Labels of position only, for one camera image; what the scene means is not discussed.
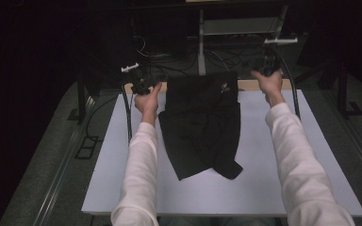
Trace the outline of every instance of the white sleeve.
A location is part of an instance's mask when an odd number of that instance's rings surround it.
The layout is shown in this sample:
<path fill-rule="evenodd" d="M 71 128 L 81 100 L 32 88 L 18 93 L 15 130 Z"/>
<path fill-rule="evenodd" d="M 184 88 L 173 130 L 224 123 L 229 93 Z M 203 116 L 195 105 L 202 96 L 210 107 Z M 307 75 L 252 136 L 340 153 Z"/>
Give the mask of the white sleeve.
<path fill-rule="evenodd" d="M 113 225 L 155 225 L 157 133 L 142 122 L 129 145 L 122 194 L 111 212 Z"/>
<path fill-rule="evenodd" d="M 266 123 L 271 129 L 288 224 L 354 225 L 351 215 L 337 204 L 328 176 L 288 105 L 272 107 Z"/>

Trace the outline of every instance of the handheld controller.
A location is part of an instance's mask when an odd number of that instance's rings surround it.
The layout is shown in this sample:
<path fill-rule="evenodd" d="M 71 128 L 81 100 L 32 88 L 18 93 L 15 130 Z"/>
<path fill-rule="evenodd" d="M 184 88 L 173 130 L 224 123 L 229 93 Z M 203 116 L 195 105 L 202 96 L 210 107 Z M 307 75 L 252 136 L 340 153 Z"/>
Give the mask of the handheld controller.
<path fill-rule="evenodd" d="M 134 94 L 146 95 L 150 93 L 149 88 L 154 87 L 159 82 L 166 82 L 167 74 L 147 74 L 136 71 L 131 75 L 132 92 Z"/>
<path fill-rule="evenodd" d="M 280 62 L 271 47 L 264 48 L 264 56 L 253 62 L 252 69 L 260 72 L 266 77 L 269 77 L 280 69 Z"/>

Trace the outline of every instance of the black cloth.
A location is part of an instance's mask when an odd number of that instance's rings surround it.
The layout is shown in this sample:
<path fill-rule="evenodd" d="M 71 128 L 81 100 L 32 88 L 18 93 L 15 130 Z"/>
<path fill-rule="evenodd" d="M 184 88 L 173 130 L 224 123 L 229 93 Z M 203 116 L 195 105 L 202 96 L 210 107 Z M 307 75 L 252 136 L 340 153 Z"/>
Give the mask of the black cloth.
<path fill-rule="evenodd" d="M 170 78 L 159 115 L 167 154 L 179 180 L 213 168 L 235 179 L 240 105 L 235 74 Z"/>

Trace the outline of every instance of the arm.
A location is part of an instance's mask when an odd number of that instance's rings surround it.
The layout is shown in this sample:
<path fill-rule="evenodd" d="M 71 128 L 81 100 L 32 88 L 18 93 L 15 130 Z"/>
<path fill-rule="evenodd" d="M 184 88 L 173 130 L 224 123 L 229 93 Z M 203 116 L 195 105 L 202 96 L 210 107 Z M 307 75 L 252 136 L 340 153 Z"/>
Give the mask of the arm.
<path fill-rule="evenodd" d="M 285 103 L 281 74 L 264 77 L 252 72 L 252 75 L 258 79 L 271 106 L 266 123 L 271 129 L 289 225 L 354 225 L 350 214 L 335 201 L 328 176 L 300 120 Z"/>
<path fill-rule="evenodd" d="M 122 195 L 111 213 L 113 225 L 156 225 L 157 134 L 155 129 L 157 93 L 137 96 L 136 108 L 142 119 L 131 139 L 125 167 Z"/>

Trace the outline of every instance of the white table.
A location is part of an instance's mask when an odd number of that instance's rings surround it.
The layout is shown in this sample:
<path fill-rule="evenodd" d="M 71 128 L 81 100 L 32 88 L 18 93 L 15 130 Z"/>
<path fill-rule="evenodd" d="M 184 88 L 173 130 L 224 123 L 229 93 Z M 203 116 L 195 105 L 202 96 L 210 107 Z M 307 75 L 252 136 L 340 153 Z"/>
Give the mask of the white table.
<path fill-rule="evenodd" d="M 293 109 L 290 90 L 284 95 Z M 337 201 L 353 216 L 362 216 L 362 207 L 331 152 L 302 92 L 298 90 L 304 129 L 319 161 L 327 171 Z M 159 109 L 165 104 L 165 93 L 159 93 Z M 178 181 L 166 154 L 159 122 L 157 214 L 159 216 L 252 216 L 285 217 L 281 186 L 277 177 L 270 130 L 264 122 L 269 105 L 261 91 L 240 91 L 241 130 L 236 161 L 243 167 L 235 180 L 208 169 Z M 133 133 L 140 122 L 139 111 L 132 106 Z M 99 154 L 82 211 L 109 215 L 120 197 L 127 158 L 127 126 L 123 98 L 113 110 L 103 147 Z"/>

